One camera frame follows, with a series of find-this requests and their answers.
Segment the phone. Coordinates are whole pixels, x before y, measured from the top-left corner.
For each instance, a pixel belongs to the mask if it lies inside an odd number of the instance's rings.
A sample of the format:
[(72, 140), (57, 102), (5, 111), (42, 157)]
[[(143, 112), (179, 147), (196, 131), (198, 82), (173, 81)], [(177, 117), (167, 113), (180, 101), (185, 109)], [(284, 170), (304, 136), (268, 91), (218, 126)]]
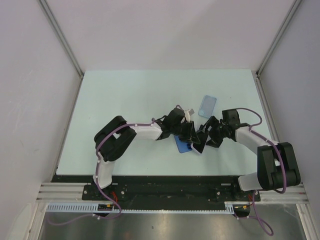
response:
[(202, 154), (204, 151), (204, 147), (205, 147), (205, 145), (203, 145), (203, 144), (194, 144), (194, 143), (192, 143), (190, 146), (191, 146), (192, 150), (198, 154)]
[(181, 141), (177, 135), (174, 135), (174, 140), (175, 140), (178, 152), (180, 154), (184, 154), (192, 151), (191, 144), (188, 142)]

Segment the light blue phone case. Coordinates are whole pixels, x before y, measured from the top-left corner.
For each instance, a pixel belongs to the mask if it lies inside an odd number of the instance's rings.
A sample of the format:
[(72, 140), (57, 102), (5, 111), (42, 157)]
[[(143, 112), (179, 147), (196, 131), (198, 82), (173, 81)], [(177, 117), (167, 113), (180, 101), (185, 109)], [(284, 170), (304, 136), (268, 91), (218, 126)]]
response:
[(200, 117), (209, 119), (214, 111), (217, 99), (210, 95), (205, 95), (202, 99), (201, 105), (198, 110)]

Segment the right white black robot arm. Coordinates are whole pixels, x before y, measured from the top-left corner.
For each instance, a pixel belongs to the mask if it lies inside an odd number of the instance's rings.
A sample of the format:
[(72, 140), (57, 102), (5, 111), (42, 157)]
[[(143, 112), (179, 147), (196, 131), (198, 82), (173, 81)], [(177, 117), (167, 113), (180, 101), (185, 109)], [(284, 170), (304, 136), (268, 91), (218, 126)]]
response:
[(231, 196), (242, 201), (249, 191), (275, 191), (284, 194), (288, 187), (301, 183), (301, 175), (292, 144), (269, 139), (255, 131), (255, 124), (242, 123), (240, 108), (222, 111), (222, 119), (211, 116), (196, 132), (199, 143), (191, 148), (199, 154), (206, 146), (219, 148), (228, 138), (247, 147), (257, 156), (257, 170), (241, 175), (230, 188)]

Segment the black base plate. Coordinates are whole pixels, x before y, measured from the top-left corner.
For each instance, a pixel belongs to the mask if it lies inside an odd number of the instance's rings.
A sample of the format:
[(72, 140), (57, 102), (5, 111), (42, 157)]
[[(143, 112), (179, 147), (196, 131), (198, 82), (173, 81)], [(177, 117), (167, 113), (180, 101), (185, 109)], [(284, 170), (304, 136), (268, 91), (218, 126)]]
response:
[(237, 175), (225, 176), (120, 176), (101, 189), (89, 175), (55, 175), (53, 183), (84, 183), (82, 199), (100, 201), (111, 198), (120, 207), (165, 207), (170, 210), (208, 210), (225, 202), (260, 200), (254, 191), (240, 189)]

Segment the right aluminium frame post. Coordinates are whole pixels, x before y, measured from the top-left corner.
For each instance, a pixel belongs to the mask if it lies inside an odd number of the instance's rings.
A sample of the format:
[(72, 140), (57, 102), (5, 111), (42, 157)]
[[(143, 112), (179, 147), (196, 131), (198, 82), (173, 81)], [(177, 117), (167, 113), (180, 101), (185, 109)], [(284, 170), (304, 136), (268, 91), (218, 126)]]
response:
[(269, 46), (266, 54), (264, 55), (261, 63), (259, 64), (257, 70), (255, 71), (255, 75), (259, 78), (264, 71), (267, 63), (269, 62), (270, 58), (272, 57), (274, 51), (278, 47), (280, 41), (284, 37), (286, 31), (288, 30), (293, 18), (295, 17), (296, 13), (299, 11), (299, 8), (304, 3), (304, 0), (294, 0), (291, 4), (287, 14), (285, 15), (280, 27), (278, 28), (275, 37), (273, 38), (271, 45)]

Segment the aluminium frame post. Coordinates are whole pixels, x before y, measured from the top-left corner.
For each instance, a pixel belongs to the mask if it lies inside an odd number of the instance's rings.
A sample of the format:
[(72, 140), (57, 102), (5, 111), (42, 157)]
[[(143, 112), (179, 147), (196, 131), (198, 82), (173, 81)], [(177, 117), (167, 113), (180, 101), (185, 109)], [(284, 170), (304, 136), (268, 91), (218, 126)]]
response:
[(79, 78), (82, 80), (84, 76), (84, 71), (82, 70), (60, 24), (55, 17), (53, 10), (51, 9), (47, 0), (38, 0), (37, 3), (39, 4), (41, 10), (43, 11), (44, 16), (46, 17), (49, 25), (51, 26), (56, 38), (58, 39), (62, 49), (66, 53), (72, 67), (76, 71)]
[(299, 11), (299, 8), (304, 3), (304, 0), (294, 0), (291, 4), (287, 14), (285, 15), (280, 27), (278, 28), (275, 37), (273, 38), (271, 45), (269, 46), (266, 54), (264, 55), (261, 63), (259, 64), (257, 70), (255, 71), (255, 75), (259, 78), (264, 71), (267, 63), (269, 62), (270, 58), (272, 57), (274, 51), (278, 47), (280, 41), (284, 37), (286, 31), (288, 30), (293, 18), (295, 17), (296, 13)]

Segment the left aluminium frame post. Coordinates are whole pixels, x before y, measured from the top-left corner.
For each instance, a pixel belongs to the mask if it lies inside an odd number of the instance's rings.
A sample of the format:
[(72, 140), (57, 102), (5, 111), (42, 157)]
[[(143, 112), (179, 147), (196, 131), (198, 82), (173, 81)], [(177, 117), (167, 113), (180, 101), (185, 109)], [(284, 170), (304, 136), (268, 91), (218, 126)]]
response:
[(47, 0), (38, 0), (37, 3), (39, 4), (41, 10), (43, 11), (44, 16), (46, 17), (49, 25), (51, 26), (56, 38), (58, 39), (62, 49), (66, 53), (72, 67), (76, 71), (79, 78), (82, 80), (84, 76), (84, 71), (82, 70), (60, 24), (55, 17), (53, 10), (51, 9)]

